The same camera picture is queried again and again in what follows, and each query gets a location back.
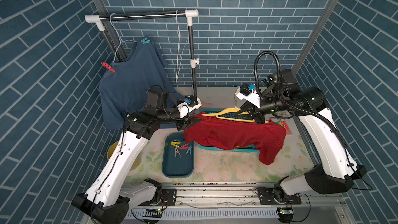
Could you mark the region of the white wire hanger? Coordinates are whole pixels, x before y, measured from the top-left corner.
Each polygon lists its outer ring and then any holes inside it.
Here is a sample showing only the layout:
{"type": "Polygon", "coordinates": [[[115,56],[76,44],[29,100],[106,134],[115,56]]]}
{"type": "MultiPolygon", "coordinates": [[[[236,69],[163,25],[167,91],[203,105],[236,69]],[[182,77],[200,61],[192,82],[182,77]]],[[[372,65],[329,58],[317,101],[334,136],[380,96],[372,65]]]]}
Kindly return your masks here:
{"type": "Polygon", "coordinates": [[[175,76],[175,83],[178,83],[179,75],[180,75],[180,69],[181,69],[181,63],[182,63],[182,54],[180,54],[181,51],[181,30],[179,27],[179,22],[178,22],[178,10],[175,11],[175,22],[177,25],[177,35],[178,35],[178,43],[177,43],[177,57],[176,57],[176,76],[175,76]]]}

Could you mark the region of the yellow clothespin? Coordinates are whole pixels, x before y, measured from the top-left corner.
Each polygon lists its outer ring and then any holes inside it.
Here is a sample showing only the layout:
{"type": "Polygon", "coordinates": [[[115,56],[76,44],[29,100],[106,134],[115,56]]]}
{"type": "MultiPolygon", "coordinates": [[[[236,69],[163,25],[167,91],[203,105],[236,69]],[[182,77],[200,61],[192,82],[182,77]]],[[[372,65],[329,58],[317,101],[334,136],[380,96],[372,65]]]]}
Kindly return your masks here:
{"type": "Polygon", "coordinates": [[[171,142],[171,145],[176,148],[179,148],[180,142],[171,142]]]}

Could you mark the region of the grey clothespin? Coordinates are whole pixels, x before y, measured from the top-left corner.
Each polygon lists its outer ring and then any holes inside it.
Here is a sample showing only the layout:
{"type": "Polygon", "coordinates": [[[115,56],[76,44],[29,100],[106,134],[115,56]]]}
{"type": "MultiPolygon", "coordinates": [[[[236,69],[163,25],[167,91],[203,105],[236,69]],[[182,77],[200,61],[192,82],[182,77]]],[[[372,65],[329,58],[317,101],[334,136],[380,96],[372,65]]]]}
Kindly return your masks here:
{"type": "Polygon", "coordinates": [[[175,158],[177,158],[177,157],[180,157],[181,156],[181,154],[180,154],[180,151],[179,151],[179,148],[175,148],[175,158]]]}

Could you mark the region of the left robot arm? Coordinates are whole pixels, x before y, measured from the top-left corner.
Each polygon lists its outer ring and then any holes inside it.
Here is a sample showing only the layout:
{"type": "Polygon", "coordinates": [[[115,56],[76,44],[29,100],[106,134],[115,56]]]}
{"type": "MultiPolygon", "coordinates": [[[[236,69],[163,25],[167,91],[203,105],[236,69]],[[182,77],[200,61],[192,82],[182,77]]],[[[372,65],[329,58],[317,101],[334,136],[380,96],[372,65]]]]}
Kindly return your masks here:
{"type": "Polygon", "coordinates": [[[120,224],[130,209],[161,201],[162,185],[150,178],[124,193],[121,188],[134,161],[161,125],[174,123],[178,130],[186,130],[197,123],[190,117],[201,107],[201,100],[196,95],[186,96],[174,100],[174,106],[169,108],[172,97],[158,85],[147,91],[144,107],[129,114],[101,174],[85,193],[74,196],[72,206],[88,215],[94,224],[120,224]]]}

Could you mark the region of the yellow plastic hanger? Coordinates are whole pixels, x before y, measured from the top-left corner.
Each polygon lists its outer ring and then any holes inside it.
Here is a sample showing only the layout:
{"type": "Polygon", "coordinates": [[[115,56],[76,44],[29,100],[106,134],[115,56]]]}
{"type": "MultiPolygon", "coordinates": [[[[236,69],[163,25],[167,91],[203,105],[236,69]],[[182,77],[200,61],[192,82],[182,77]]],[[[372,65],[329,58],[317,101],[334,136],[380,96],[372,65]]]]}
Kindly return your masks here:
{"type": "Polygon", "coordinates": [[[240,108],[232,107],[232,108],[226,108],[221,111],[206,110],[202,115],[205,117],[212,117],[221,120],[256,123],[254,117],[250,115],[248,112],[240,113],[239,111],[240,108]]]}

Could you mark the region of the red t-shirt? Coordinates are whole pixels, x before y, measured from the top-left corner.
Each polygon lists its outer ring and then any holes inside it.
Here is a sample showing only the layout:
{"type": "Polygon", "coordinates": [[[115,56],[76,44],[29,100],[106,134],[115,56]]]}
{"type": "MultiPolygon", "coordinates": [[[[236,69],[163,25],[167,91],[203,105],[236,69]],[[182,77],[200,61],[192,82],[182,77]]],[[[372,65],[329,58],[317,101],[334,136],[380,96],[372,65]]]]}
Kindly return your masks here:
{"type": "Polygon", "coordinates": [[[184,130],[186,143],[210,141],[223,144],[228,142],[237,146],[254,144],[260,151],[259,161],[267,166],[274,162],[277,154],[283,148],[287,132],[274,122],[263,124],[234,122],[205,117],[202,114],[191,118],[191,120],[199,120],[199,123],[184,130]]]}

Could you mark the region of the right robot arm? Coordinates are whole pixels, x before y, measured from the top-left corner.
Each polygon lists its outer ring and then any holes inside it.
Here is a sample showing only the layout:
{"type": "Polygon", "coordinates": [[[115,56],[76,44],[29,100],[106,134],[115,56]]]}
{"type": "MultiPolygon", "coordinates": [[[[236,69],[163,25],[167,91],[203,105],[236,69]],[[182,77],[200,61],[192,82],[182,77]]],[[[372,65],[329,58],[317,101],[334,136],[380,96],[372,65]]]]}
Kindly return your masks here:
{"type": "Polygon", "coordinates": [[[281,69],[279,58],[272,51],[260,52],[254,61],[255,83],[243,84],[235,95],[245,100],[240,108],[257,124],[265,123],[265,115],[276,116],[288,111],[304,125],[318,152],[320,162],[311,170],[287,176],[274,185],[273,197],[286,204],[291,197],[307,192],[321,195],[346,193],[354,189],[354,181],[367,171],[357,164],[348,151],[348,144],[333,122],[332,113],[323,91],[316,87],[302,90],[292,71],[281,69]],[[260,89],[258,64],[262,57],[271,56],[276,72],[265,79],[266,88],[260,89]]]}

